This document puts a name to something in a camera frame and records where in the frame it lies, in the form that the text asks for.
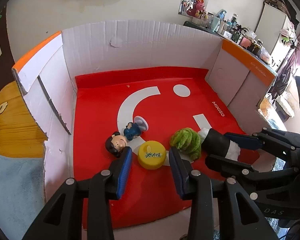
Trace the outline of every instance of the blue dress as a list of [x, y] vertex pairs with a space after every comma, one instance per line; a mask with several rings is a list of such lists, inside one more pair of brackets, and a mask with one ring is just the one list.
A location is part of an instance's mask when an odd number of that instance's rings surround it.
[[128, 126], [126, 126], [126, 128], [123, 130], [123, 135], [127, 138], [128, 141], [132, 141], [133, 137], [140, 136], [142, 133], [136, 123], [130, 122], [130, 124], [132, 125], [130, 129], [128, 128]]

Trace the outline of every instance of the white cotton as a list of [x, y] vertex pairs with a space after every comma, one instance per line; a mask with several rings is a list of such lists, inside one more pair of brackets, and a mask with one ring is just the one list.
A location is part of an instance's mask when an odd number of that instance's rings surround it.
[[202, 144], [203, 141], [206, 139], [209, 130], [210, 130], [210, 129], [202, 128], [202, 129], [200, 130], [200, 132], [198, 132], [198, 134], [199, 134], [199, 136], [200, 136], [200, 144]]
[[226, 155], [226, 159], [238, 161], [240, 155], [240, 147], [235, 142], [230, 141], [230, 146]]

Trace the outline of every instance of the white smile logo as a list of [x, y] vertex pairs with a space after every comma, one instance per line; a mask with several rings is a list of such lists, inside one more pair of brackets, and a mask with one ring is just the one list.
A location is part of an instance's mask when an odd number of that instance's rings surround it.
[[[190, 95], [190, 90], [185, 85], [175, 85], [173, 87], [173, 91], [176, 95], [180, 97], [188, 97]], [[118, 112], [117, 117], [117, 125], [118, 131], [120, 133], [126, 128], [127, 123], [133, 122], [133, 113], [137, 105], [143, 100], [150, 96], [160, 95], [160, 91], [158, 87], [147, 87], [141, 90], [138, 90], [131, 95], [129, 95], [121, 104]], [[211, 125], [209, 124], [208, 120], [203, 114], [193, 115], [194, 120], [196, 121], [197, 125], [200, 129], [207, 128], [210, 129]], [[141, 138], [141, 136], [133, 139], [128, 143], [128, 146], [131, 147], [133, 152], [138, 155], [138, 150], [141, 144], [145, 143], [146, 141]], [[186, 156], [182, 156], [183, 159], [189, 160]], [[166, 157], [166, 161], [164, 163], [166, 166], [169, 165], [168, 155]]]

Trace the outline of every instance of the black hair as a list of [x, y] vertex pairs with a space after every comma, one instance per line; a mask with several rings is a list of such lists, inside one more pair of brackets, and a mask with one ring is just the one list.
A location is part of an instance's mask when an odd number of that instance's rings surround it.
[[[112, 135], [120, 135], [119, 132], [114, 132]], [[117, 158], [120, 158], [121, 153], [118, 152], [118, 150], [114, 147], [113, 143], [111, 142], [112, 136], [110, 136], [105, 143], [106, 149], [108, 152], [110, 152], [112, 155], [114, 155]]]

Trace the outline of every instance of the green yarn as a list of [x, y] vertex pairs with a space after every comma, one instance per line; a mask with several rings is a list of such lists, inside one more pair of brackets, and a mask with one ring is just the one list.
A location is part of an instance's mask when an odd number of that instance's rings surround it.
[[189, 155], [192, 160], [201, 157], [200, 136], [191, 128], [183, 128], [174, 133], [170, 138], [170, 146], [175, 146], [184, 154]]

